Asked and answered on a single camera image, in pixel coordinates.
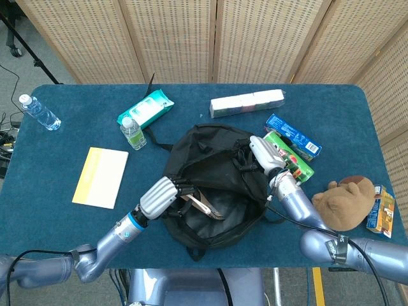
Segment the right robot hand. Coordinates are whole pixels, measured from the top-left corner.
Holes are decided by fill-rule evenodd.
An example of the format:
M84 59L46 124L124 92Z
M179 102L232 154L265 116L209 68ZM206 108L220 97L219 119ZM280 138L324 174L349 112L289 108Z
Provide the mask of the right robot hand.
M240 172L263 172L268 178L276 177L286 166L279 151L270 142L258 136L249 137L249 148L255 161L249 164L236 164Z

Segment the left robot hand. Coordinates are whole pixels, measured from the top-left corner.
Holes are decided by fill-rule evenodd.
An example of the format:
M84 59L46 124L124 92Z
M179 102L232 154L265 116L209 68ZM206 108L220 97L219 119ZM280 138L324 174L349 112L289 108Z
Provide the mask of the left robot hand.
M140 198L140 210L147 219L156 219L177 197L193 194L196 190L197 187L185 178L164 176Z

